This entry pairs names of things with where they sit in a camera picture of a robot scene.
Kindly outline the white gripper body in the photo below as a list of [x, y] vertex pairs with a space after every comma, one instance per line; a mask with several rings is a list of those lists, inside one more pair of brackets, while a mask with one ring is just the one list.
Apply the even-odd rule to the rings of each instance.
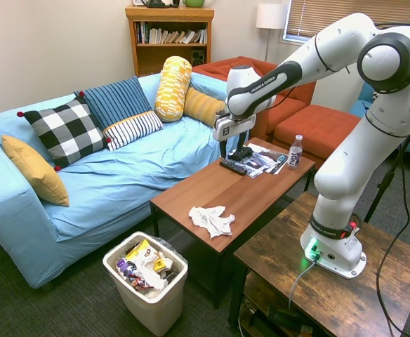
[[252, 115], [248, 119], [235, 121], [231, 115], [223, 116], [215, 121], [213, 127], [213, 138], [217, 141], [224, 141], [233, 136], [250, 131], [256, 123], [256, 116]]

